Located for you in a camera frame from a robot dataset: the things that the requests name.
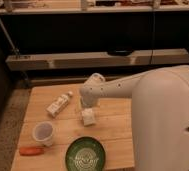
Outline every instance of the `black cable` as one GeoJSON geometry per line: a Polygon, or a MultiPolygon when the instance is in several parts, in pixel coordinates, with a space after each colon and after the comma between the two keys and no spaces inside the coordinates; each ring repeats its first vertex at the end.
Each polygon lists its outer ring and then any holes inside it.
{"type": "Polygon", "coordinates": [[[152,23],[152,27],[153,27],[153,31],[152,31],[152,43],[151,43],[151,57],[149,59],[149,65],[151,65],[152,63],[152,59],[153,59],[153,55],[154,55],[154,48],[155,48],[155,36],[156,36],[156,15],[155,15],[155,10],[152,6],[152,14],[153,14],[153,23],[152,23]]]}

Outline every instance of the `carrot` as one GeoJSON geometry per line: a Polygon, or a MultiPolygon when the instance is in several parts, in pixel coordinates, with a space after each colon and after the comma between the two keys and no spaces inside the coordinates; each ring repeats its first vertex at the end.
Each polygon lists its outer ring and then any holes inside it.
{"type": "Polygon", "coordinates": [[[35,156],[44,153],[44,149],[42,147],[20,147],[19,154],[21,156],[35,156]]]}

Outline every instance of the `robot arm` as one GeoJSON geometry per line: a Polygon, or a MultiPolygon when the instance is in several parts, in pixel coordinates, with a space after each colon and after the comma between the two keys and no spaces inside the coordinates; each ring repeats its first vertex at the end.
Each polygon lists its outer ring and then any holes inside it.
{"type": "Polygon", "coordinates": [[[94,106],[98,98],[132,98],[136,171],[189,171],[189,66],[109,82],[94,74],[80,94],[83,107],[94,106]]]}
{"type": "Polygon", "coordinates": [[[108,82],[102,75],[92,74],[80,88],[82,107],[95,106],[99,98],[131,98],[134,87],[146,73],[108,82]]]}

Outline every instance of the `cup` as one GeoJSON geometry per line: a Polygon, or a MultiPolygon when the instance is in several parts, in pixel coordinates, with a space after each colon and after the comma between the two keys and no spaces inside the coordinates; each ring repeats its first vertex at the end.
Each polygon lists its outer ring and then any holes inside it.
{"type": "Polygon", "coordinates": [[[51,122],[40,122],[37,124],[32,132],[32,137],[35,141],[49,147],[53,144],[54,128],[51,122]]]}

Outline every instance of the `wooden table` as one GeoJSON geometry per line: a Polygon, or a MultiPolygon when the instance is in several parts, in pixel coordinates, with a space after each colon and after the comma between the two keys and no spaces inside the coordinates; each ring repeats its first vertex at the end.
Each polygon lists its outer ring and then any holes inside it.
{"type": "Polygon", "coordinates": [[[104,170],[132,168],[134,166],[131,101],[129,99],[100,99],[94,108],[96,125],[84,127],[80,115],[80,84],[35,87],[32,89],[12,171],[66,171],[65,154],[69,145],[77,138],[91,136],[99,140],[106,151],[104,170]],[[73,91],[70,104],[55,118],[51,118],[46,107],[58,96],[73,91]],[[39,146],[32,138],[33,127],[41,121],[51,121],[55,126],[54,145],[40,156],[20,156],[18,148],[39,146]]]}

